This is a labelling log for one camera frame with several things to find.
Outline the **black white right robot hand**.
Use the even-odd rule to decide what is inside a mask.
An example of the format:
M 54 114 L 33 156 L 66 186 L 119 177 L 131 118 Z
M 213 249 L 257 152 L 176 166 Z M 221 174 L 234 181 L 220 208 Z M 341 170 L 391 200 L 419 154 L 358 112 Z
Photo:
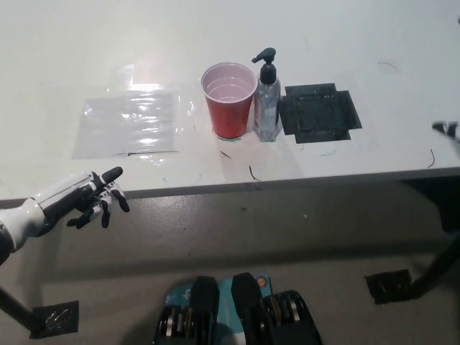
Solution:
M 454 152 L 459 156 L 460 139 L 459 139 L 459 122 L 458 121 L 435 121 L 432 123 L 432 129 L 443 136 L 447 137 Z

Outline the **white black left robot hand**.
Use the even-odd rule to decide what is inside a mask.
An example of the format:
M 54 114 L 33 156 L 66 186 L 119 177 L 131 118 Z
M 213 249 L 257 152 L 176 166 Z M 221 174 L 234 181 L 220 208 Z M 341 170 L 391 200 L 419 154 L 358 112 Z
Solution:
M 124 212 L 130 207 L 116 179 L 123 174 L 121 167 L 114 167 L 102 174 L 82 172 L 71 175 L 30 198 L 16 208 L 1 210 L 1 256 L 21 249 L 29 238 L 47 234 L 57 222 L 71 211 L 81 215 L 67 222 L 69 227 L 83 228 L 98 216 L 101 225 L 109 226 L 111 203 L 117 200 Z

